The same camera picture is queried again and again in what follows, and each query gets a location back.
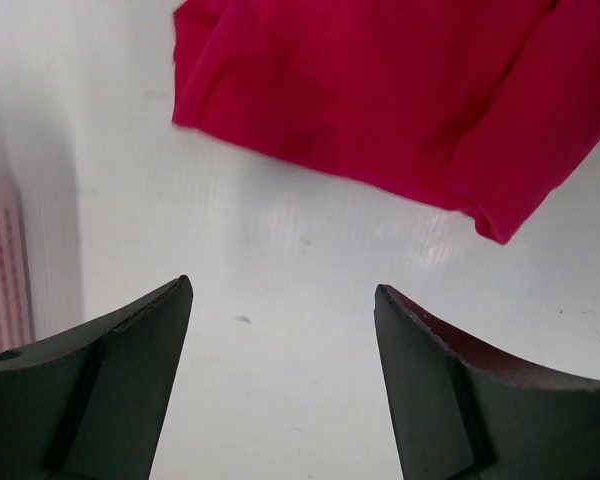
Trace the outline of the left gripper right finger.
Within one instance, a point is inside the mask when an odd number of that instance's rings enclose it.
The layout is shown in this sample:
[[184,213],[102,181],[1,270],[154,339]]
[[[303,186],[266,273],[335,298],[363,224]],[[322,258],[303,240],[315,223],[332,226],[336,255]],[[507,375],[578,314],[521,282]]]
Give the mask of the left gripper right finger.
[[500,350],[395,288],[374,320],[406,479],[600,479],[600,381]]

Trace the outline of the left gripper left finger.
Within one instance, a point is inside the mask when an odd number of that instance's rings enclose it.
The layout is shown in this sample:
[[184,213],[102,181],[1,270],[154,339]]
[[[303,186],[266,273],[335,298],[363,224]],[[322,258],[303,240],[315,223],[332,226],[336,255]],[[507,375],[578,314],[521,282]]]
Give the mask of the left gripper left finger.
[[0,479],[147,479],[189,324],[182,275],[0,353]]

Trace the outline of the white plastic basket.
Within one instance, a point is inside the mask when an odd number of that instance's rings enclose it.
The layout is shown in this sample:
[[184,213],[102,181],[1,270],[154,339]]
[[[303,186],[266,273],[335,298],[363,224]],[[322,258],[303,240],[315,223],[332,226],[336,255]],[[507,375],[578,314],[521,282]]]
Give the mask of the white plastic basket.
[[0,175],[0,352],[33,341],[20,198]]

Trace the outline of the red t shirt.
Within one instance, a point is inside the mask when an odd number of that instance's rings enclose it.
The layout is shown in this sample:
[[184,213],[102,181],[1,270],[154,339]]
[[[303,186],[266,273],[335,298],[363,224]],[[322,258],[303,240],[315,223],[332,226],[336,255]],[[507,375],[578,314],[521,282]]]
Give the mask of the red t shirt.
[[173,122],[508,242],[600,141],[600,1],[187,1]]

